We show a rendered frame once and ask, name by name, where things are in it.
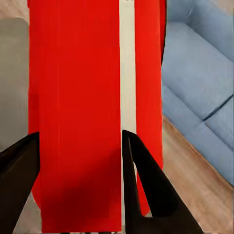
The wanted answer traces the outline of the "radio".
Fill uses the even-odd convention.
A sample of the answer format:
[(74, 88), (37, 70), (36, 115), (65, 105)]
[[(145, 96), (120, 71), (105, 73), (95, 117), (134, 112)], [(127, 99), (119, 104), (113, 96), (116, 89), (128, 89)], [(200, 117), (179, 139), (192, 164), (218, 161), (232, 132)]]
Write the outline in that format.
[[(125, 225), (122, 131), (162, 163), (166, 0), (28, 0), (32, 188), (42, 233), (117, 234)], [(150, 207), (134, 163), (141, 214)]]

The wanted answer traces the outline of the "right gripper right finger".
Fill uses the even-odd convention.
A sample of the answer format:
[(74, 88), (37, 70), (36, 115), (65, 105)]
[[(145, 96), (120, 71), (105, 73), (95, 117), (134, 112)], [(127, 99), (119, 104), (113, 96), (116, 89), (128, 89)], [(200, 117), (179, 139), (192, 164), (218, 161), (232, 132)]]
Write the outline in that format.
[[(141, 138), (122, 131), (126, 234), (204, 234)], [(136, 164), (153, 217), (141, 214)]]

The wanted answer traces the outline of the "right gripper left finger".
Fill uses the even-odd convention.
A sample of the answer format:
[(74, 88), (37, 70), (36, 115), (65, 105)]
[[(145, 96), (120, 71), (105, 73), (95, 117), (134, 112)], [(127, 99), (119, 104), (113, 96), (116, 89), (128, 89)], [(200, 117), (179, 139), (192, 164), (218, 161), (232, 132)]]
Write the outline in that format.
[(0, 153), (0, 234), (12, 234), (39, 173), (39, 132)]

